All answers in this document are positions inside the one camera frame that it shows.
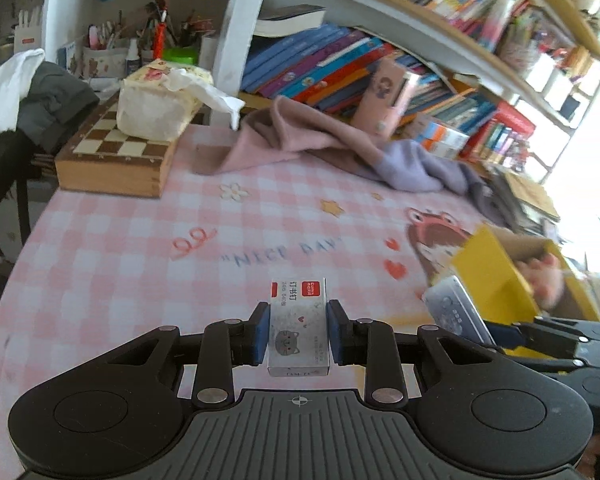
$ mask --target green container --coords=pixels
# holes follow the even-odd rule
[[[162,59],[183,65],[195,65],[198,63],[198,53],[193,48],[165,48],[162,51]]]

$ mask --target gray cat face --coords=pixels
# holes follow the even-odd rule
[[[291,330],[281,330],[276,336],[276,351],[280,355],[299,354],[298,350],[298,332]]]

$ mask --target white bottle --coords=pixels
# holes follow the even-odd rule
[[[131,38],[129,50],[125,57],[125,75],[131,75],[140,68],[140,56],[138,55],[138,40]]]

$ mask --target gray ribbed plate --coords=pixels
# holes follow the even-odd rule
[[[248,390],[222,412],[195,416],[166,455],[119,480],[476,480],[435,456],[403,416],[350,390]],[[572,469],[547,476],[580,480]],[[28,473],[22,480],[43,480]]]

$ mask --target cloth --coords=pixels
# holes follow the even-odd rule
[[[17,127],[47,153],[55,153],[97,104],[98,97],[86,82],[43,61],[20,103]]]
[[[196,128],[209,138],[226,135],[224,128]],[[467,165],[432,155],[409,139],[378,146],[362,130],[285,97],[277,97],[270,108],[247,115],[233,146],[200,144],[193,170],[201,174],[242,170],[294,160],[305,151],[341,170],[400,191],[447,188],[467,196],[489,220],[503,225],[502,216],[489,200],[490,190]]]
[[[406,210],[433,220],[427,225],[445,250],[432,253],[440,257],[454,226],[442,237],[443,222],[430,215],[445,212],[467,232],[484,221],[446,190],[396,191],[304,154],[193,174],[196,142],[190,129],[181,136],[160,200],[59,189],[38,220],[0,301],[0,480],[22,471],[7,420],[36,384],[160,325],[190,334],[221,319],[247,319],[280,276],[325,277],[330,298],[352,319],[412,332],[430,322],[417,296],[427,275],[416,251],[431,241]],[[181,397],[190,397],[193,369],[186,367]],[[364,384],[360,367],[336,365],[328,377],[302,380],[270,377],[266,363],[233,374],[238,392]],[[406,379],[417,392],[413,375]]]
[[[37,48],[19,52],[0,65],[0,133],[16,129],[20,101],[29,93],[43,59],[45,51]]]

